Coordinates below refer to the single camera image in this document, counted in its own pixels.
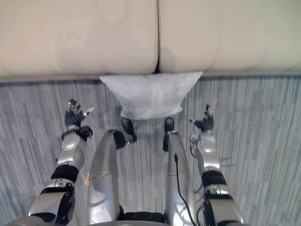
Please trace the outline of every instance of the wire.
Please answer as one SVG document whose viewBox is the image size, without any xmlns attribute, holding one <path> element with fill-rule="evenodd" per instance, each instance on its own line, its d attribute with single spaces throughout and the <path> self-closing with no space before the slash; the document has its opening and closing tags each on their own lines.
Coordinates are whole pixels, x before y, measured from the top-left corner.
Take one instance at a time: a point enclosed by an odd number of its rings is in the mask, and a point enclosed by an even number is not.
<svg viewBox="0 0 301 226">
<path fill-rule="evenodd" d="M 184 199 L 184 197 L 182 196 L 181 191 L 180 191 L 179 171 L 178 171 L 178 155 L 177 154 L 174 154 L 174 161 L 175 161 L 176 171 L 177 171 L 177 183 L 178 183 L 178 193 L 179 193 L 179 196 L 181 197 L 181 199 L 185 203 L 185 206 L 186 206 L 186 209 L 188 211 L 188 215 L 189 215 L 190 221 L 192 222 L 193 226 L 197 226 L 197 224 L 192 219 L 188 203 L 186 202 L 186 200 Z"/>
<path fill-rule="evenodd" d="M 190 145 L 190 153 L 193 156 L 193 158 L 197 158 L 196 155 L 194 153 L 192 153 L 192 147 L 191 147 L 191 145 Z"/>
<path fill-rule="evenodd" d="M 199 222 L 199 219 L 198 219 L 198 213 L 199 211 L 203 208 L 203 206 L 200 206 L 199 209 L 197 210 L 197 223 L 198 223 L 198 226 L 203 226 L 200 222 Z"/>
</svg>

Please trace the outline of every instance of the robot leg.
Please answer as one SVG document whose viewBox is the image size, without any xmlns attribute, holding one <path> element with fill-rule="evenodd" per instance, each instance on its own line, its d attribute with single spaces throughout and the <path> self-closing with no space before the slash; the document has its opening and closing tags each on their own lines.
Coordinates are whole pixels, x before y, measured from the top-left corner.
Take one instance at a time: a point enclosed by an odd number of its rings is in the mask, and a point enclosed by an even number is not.
<svg viewBox="0 0 301 226">
<path fill-rule="evenodd" d="M 89 224 L 115 221 L 119 217 L 119 189 L 116 150 L 132 136 L 124 131 L 109 130 L 94 154 L 88 189 Z"/>
<path fill-rule="evenodd" d="M 178 192 L 176 164 L 178 156 L 179 185 L 182 196 L 188 203 L 192 218 L 195 219 L 195 200 L 190 170 L 185 154 L 182 137 L 179 132 L 166 131 L 168 135 L 168 169 L 166 183 L 166 219 L 169 225 L 192 225 L 185 203 Z"/>
</svg>

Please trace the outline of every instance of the humanoid robot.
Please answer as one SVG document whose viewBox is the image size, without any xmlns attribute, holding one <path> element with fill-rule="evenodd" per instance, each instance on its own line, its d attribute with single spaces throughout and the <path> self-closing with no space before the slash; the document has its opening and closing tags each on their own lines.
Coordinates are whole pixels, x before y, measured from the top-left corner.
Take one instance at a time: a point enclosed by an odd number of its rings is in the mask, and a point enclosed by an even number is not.
<svg viewBox="0 0 301 226">
<path fill-rule="evenodd" d="M 41 193 L 33 201 L 27 217 L 19 218 L 8 226 L 54 226 L 67 225 L 74 210 L 74 184 L 85 160 L 87 138 L 93 132 L 89 126 L 81 127 L 81 121 L 94 107 L 84 113 L 80 105 L 71 99 L 67 103 L 62 134 L 62 153 L 58 166 Z M 166 210 L 164 213 L 124 213 L 119 205 L 118 168 L 116 150 L 136 142 L 132 122 L 122 119 L 123 129 L 106 131 L 94 154 L 88 188 L 88 224 L 95 226 L 243 226 L 242 214 L 233 200 L 226 180 L 220 171 L 220 162 L 215 153 L 213 114 L 206 107 L 202 121 L 189 120 L 200 133 L 190 137 L 196 146 L 191 154 L 198 160 L 202 179 L 203 204 L 196 209 L 192 178 L 183 146 L 182 137 L 174 129 L 174 120 L 165 120 L 163 150 L 168 152 L 166 183 Z"/>
</svg>

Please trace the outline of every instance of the leather sofa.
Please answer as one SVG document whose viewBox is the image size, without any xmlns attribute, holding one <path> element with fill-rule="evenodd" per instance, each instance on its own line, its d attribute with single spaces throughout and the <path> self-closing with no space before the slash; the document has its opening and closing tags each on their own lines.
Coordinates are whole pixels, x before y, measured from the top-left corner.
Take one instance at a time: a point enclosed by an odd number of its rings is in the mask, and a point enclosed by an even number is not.
<svg viewBox="0 0 301 226">
<path fill-rule="evenodd" d="M 1 0 L 0 82 L 301 74 L 301 1 Z"/>
</svg>

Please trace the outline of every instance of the striped carpet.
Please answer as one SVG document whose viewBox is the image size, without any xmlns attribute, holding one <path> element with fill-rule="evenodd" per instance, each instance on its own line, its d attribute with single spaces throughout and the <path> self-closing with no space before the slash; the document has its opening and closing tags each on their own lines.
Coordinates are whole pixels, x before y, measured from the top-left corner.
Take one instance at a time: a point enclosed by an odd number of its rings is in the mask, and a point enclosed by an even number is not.
<svg viewBox="0 0 301 226">
<path fill-rule="evenodd" d="M 28 213 L 50 178 L 65 130 L 63 113 L 70 98 L 96 110 L 83 123 L 94 131 L 86 162 L 76 182 L 71 226 L 87 223 L 87 188 L 93 153 L 104 131 L 121 128 L 120 106 L 99 81 L 0 84 L 0 225 Z M 201 78 L 174 116 L 186 149 L 194 130 L 185 115 L 203 118 L 214 111 L 214 135 L 223 172 L 247 223 L 301 225 L 301 77 Z M 134 121 L 138 141 L 118 151 L 120 204 L 125 211 L 165 209 L 167 153 L 162 151 L 164 119 Z M 196 162 L 187 152 L 194 187 Z"/>
</svg>

